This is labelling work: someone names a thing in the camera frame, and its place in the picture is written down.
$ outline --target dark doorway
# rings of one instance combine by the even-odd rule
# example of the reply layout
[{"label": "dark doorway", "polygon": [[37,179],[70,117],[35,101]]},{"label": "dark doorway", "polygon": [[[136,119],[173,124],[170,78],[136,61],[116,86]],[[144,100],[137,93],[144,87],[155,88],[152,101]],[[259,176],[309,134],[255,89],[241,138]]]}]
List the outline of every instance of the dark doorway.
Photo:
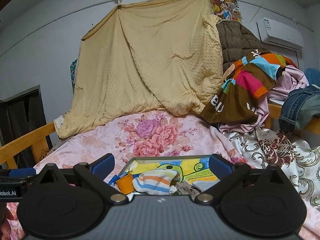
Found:
[{"label": "dark doorway", "polygon": [[[46,125],[39,88],[0,103],[0,131],[2,145],[22,135]],[[50,137],[46,137],[49,149],[52,148]],[[31,148],[27,148],[14,157],[18,168],[36,165]]]}]

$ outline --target white wall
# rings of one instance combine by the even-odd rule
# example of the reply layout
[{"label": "white wall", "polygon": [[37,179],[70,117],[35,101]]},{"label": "white wall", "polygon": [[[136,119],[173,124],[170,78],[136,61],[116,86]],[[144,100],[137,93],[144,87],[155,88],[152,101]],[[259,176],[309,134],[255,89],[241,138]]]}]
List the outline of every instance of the white wall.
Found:
[{"label": "white wall", "polygon": [[314,66],[314,68],[318,68],[320,70],[320,4],[316,4],[310,6],[308,8],[308,18],[310,19],[310,23],[314,29],[314,38],[316,41],[317,54],[318,54],[318,65]]},{"label": "white wall", "polygon": [[[22,38],[43,25],[70,12],[105,0],[45,0],[26,12],[0,34],[0,55]],[[141,0],[124,0],[132,3]],[[292,0],[243,0],[262,5],[310,26],[305,10]],[[0,57],[0,99],[8,98],[30,87],[40,85],[47,122],[68,111],[72,102],[71,62],[77,58],[80,39],[113,8],[115,3],[94,6],[37,30]],[[256,36],[256,21],[262,17],[276,19],[294,27],[292,21],[261,9],[250,22],[258,7],[239,3],[243,24]],[[311,31],[298,26],[305,47],[302,51],[304,68],[318,62]],[[55,143],[57,136],[52,137]]]}]

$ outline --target hand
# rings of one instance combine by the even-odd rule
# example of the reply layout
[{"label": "hand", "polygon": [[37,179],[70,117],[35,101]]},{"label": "hand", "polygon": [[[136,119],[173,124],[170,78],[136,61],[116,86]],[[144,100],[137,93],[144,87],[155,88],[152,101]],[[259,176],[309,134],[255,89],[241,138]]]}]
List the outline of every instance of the hand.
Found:
[{"label": "hand", "polygon": [[14,217],[11,214],[10,210],[8,208],[5,208],[4,220],[1,225],[1,232],[2,232],[1,240],[10,240],[11,226],[8,220],[14,220]]}]

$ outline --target gray ribbed surface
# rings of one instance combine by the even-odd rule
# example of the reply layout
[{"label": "gray ribbed surface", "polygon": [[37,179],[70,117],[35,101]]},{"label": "gray ribbed surface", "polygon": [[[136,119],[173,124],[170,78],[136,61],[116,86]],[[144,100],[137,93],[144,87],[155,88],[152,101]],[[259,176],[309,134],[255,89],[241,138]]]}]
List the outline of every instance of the gray ribbed surface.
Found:
[{"label": "gray ribbed surface", "polygon": [[[24,240],[36,240],[27,236]],[[135,196],[128,205],[112,207],[92,231],[73,240],[245,240],[228,228],[209,206],[189,196]],[[298,236],[283,240],[298,240]]]}]

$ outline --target striped sock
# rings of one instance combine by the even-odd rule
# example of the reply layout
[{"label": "striped sock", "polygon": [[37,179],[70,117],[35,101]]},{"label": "striped sock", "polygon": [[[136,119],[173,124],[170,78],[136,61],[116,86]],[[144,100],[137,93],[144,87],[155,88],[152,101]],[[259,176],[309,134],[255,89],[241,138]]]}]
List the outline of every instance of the striped sock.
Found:
[{"label": "striped sock", "polygon": [[174,170],[155,169],[141,173],[133,179],[136,191],[147,192],[150,195],[169,195],[172,180],[179,180],[179,173]]}]

